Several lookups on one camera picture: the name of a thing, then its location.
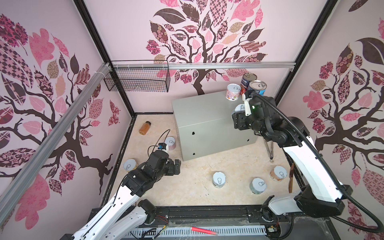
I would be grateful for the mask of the teal can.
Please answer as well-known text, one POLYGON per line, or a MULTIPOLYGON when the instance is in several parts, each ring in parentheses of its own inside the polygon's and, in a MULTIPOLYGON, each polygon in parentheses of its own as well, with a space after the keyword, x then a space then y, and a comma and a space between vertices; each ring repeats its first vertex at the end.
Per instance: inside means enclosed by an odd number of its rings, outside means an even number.
POLYGON ((216 188, 222 188, 226 183, 226 175, 223 172, 215 172, 213 174, 213 185, 216 188))
POLYGON ((250 190, 253 194, 260 195, 267 189, 266 182, 261 178, 254 178, 250 183, 250 190))
POLYGON ((240 104, 240 105, 236 106, 236 108, 234 109, 234 112, 235 113, 243 113, 243 112, 245 112, 245 105, 244 104, 240 104))

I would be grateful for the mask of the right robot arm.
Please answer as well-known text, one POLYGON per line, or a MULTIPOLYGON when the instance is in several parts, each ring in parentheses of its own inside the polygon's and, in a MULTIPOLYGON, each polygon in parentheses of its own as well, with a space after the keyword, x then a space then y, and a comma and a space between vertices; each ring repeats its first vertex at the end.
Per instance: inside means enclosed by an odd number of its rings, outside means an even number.
POLYGON ((261 207, 262 216, 267 222, 279 215, 302 212, 313 218, 331 217, 367 233, 383 233, 383 223, 352 197, 350 186, 343 185, 337 179, 300 119, 287 117, 271 97, 251 93, 243 94, 242 99, 245 110, 232 115, 235 129, 252 130, 256 136, 277 143, 308 182, 295 194, 270 196, 261 207), (369 228, 341 219, 345 199, 368 215, 377 226, 369 228))

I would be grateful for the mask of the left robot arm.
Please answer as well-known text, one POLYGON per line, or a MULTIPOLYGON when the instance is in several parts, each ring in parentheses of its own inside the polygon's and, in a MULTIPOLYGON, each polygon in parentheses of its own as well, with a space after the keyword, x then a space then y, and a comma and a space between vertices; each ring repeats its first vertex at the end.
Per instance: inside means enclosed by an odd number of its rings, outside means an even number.
POLYGON ((139 200, 163 176, 179 175, 181 161, 169 158, 163 150, 152 152, 149 159, 130 171, 116 194, 74 234, 62 240, 120 240, 142 224, 155 221, 157 208, 149 200, 139 200))

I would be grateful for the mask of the pink can white lid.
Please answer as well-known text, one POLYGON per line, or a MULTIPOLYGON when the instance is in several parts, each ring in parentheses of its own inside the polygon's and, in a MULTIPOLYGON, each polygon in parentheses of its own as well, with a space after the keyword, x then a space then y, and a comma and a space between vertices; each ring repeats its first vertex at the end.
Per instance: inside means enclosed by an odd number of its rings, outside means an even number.
POLYGON ((237 84, 229 84, 227 86, 226 99, 229 101, 236 101, 241 93, 241 87, 237 84))

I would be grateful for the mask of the blue label tall can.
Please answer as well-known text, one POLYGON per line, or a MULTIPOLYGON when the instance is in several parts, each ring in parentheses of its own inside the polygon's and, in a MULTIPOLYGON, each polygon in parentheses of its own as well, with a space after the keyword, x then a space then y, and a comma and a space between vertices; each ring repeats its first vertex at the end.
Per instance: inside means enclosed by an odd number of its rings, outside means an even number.
POLYGON ((250 81, 248 89, 253 90, 254 92, 263 96, 267 89, 267 84, 260 80, 253 80, 253 81, 250 81))

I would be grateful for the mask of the la sicilia tomato can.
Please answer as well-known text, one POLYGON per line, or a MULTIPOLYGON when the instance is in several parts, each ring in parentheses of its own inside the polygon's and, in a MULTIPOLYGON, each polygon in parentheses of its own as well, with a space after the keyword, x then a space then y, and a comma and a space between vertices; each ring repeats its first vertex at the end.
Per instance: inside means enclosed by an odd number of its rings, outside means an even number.
POLYGON ((244 94, 248 90, 250 82, 257 80, 257 78, 258 78, 257 75, 253 74, 253 73, 246 73, 243 75, 242 80, 241 80, 241 84, 240 84, 241 95, 244 94))

